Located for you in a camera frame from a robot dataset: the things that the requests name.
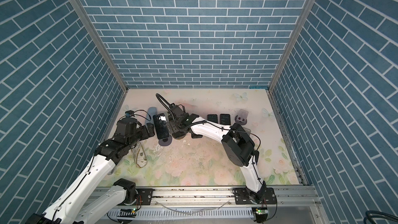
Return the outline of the black phone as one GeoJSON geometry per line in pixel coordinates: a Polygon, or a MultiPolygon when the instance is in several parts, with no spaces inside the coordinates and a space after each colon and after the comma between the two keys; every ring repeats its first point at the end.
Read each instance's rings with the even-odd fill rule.
{"type": "Polygon", "coordinates": [[[192,137],[193,139],[200,139],[200,138],[202,138],[203,136],[200,135],[200,134],[194,134],[194,133],[192,133],[192,134],[191,134],[191,137],[192,137]]]}
{"type": "Polygon", "coordinates": [[[167,119],[164,113],[153,115],[153,123],[158,140],[167,141],[170,137],[167,119]]]}

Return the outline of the teal case phone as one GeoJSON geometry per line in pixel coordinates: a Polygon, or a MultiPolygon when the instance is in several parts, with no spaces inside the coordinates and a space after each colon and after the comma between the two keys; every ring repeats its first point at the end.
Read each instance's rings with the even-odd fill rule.
{"type": "Polygon", "coordinates": [[[217,114],[209,114],[207,115],[207,120],[213,123],[218,123],[218,115],[217,114]]]}

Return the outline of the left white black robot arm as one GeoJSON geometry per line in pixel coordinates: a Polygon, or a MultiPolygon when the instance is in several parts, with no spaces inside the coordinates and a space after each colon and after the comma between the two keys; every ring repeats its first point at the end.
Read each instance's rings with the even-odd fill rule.
{"type": "Polygon", "coordinates": [[[112,208],[121,204],[139,209],[143,199],[136,184],[127,179],[118,179],[104,195],[84,207],[103,178],[111,172],[122,158],[140,141],[154,136],[150,115],[147,124],[141,124],[136,111],[125,112],[117,122],[112,138],[105,140],[95,150],[83,172],[42,214],[32,214],[28,224],[94,224],[112,208]]]}

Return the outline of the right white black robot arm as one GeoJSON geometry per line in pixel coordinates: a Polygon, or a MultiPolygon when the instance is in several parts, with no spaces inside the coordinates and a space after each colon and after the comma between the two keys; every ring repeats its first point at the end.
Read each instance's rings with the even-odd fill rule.
{"type": "Polygon", "coordinates": [[[254,204],[277,204],[273,189],[268,188],[259,176],[259,149],[255,148],[255,142],[242,127],[247,123],[246,115],[236,116],[235,123],[231,122],[229,114],[220,114],[220,117],[212,114],[208,115],[208,119],[204,119],[199,115],[187,113],[182,105],[169,103],[158,93],[155,96],[167,110],[168,131],[174,139],[182,139],[187,133],[191,133],[193,139],[208,137],[223,145],[227,157],[234,165],[240,167],[246,182],[245,191],[239,193],[238,197],[249,199],[254,204]]]}

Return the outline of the purple case phone stand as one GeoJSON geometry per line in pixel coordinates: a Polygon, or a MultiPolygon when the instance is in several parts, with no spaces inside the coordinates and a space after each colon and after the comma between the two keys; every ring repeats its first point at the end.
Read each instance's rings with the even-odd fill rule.
{"type": "Polygon", "coordinates": [[[187,133],[185,131],[177,131],[172,134],[172,137],[176,140],[181,140],[186,136],[186,134],[187,133]]]}

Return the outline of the back left phone stand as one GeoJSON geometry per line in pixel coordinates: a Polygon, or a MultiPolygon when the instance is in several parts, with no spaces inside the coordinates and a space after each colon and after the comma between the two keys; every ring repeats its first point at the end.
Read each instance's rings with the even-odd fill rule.
{"type": "Polygon", "coordinates": [[[169,136],[169,137],[167,137],[165,139],[158,140],[158,143],[159,143],[160,146],[165,147],[165,146],[171,145],[172,140],[173,140],[173,138],[171,136],[169,136]]]}

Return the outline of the grey right phone stand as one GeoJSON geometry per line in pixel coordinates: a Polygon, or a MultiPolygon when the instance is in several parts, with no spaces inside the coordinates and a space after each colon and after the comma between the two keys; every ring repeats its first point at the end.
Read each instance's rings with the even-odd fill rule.
{"type": "Polygon", "coordinates": [[[248,114],[249,112],[247,110],[239,110],[234,118],[235,122],[240,125],[246,125],[248,121],[247,120],[248,114]]]}

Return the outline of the middle round phone stand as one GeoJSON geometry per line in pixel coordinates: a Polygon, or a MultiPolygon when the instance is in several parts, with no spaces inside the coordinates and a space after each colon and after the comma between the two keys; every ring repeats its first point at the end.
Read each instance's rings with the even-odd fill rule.
{"type": "Polygon", "coordinates": [[[251,130],[249,128],[243,127],[243,129],[245,130],[246,133],[248,133],[249,135],[251,134],[251,130]]]}

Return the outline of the grey glasses case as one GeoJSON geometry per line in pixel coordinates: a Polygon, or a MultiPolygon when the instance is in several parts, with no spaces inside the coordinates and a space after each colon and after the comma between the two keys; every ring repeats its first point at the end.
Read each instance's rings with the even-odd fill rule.
{"type": "Polygon", "coordinates": [[[147,122],[153,122],[153,116],[158,113],[158,110],[156,107],[150,107],[147,110],[147,122]]]}

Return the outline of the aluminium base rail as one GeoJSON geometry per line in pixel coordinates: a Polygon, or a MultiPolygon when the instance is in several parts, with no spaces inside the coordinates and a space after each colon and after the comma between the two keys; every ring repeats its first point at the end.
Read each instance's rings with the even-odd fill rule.
{"type": "Polygon", "coordinates": [[[124,205],[120,186],[98,188],[85,200],[69,200],[60,217],[63,224],[112,224],[174,220],[225,219],[237,223],[327,224],[324,208],[312,186],[275,186],[266,190],[265,203],[255,204],[243,187],[139,187],[136,201],[124,205]]]}

